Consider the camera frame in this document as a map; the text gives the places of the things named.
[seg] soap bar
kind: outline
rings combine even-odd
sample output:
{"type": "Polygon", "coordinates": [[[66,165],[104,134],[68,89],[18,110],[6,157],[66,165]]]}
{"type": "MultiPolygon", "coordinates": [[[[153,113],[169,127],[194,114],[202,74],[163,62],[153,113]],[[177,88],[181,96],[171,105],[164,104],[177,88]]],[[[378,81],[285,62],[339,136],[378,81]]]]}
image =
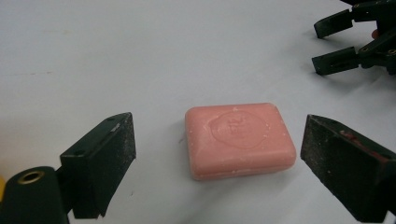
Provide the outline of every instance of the soap bar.
{"type": "Polygon", "coordinates": [[[290,168],[296,150],[272,104],[191,108],[185,117],[192,177],[256,175],[290,168]]]}

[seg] white background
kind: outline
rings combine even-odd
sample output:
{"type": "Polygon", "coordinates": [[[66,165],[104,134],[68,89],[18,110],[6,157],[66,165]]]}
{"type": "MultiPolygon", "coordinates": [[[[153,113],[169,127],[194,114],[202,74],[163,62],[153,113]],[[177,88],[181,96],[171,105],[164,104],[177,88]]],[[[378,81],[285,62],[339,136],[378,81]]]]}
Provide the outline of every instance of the white background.
{"type": "MultiPolygon", "coordinates": [[[[0,2],[0,174],[59,167],[103,119],[134,114],[137,160],[107,214],[72,223],[357,223],[298,158],[288,171],[191,179],[184,114],[270,102],[298,154],[307,114],[396,148],[396,79],[320,77],[311,58],[370,42],[372,22],[316,38],[337,0],[0,2]]],[[[389,214],[386,223],[392,223],[389,214]]]]}

